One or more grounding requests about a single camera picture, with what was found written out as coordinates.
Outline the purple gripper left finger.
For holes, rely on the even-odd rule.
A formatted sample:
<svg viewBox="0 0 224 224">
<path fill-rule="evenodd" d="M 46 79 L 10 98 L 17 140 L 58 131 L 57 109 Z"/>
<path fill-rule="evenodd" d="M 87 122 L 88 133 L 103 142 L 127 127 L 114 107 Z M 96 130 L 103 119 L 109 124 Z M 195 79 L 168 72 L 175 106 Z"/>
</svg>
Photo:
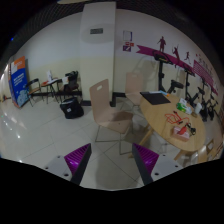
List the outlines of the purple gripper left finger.
<svg viewBox="0 0 224 224">
<path fill-rule="evenodd" d="M 67 154 L 64 159 L 72 173 L 71 182 L 79 185 L 82 181 L 88 161 L 92 154 L 91 144 L 88 143 Z"/>
</svg>

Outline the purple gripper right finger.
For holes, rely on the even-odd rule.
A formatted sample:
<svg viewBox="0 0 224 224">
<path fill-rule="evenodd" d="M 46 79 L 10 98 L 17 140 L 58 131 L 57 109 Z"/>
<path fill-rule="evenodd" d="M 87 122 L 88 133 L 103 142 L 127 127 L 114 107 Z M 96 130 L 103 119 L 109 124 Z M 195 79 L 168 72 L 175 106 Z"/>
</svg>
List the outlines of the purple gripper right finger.
<svg viewBox="0 0 224 224">
<path fill-rule="evenodd" d="M 144 146 L 136 143 L 132 144 L 132 154 L 134 156 L 136 165 L 140 172 L 140 176 L 145 185 L 153 182 L 151 173 L 159 158 L 159 155 Z"/>
</svg>

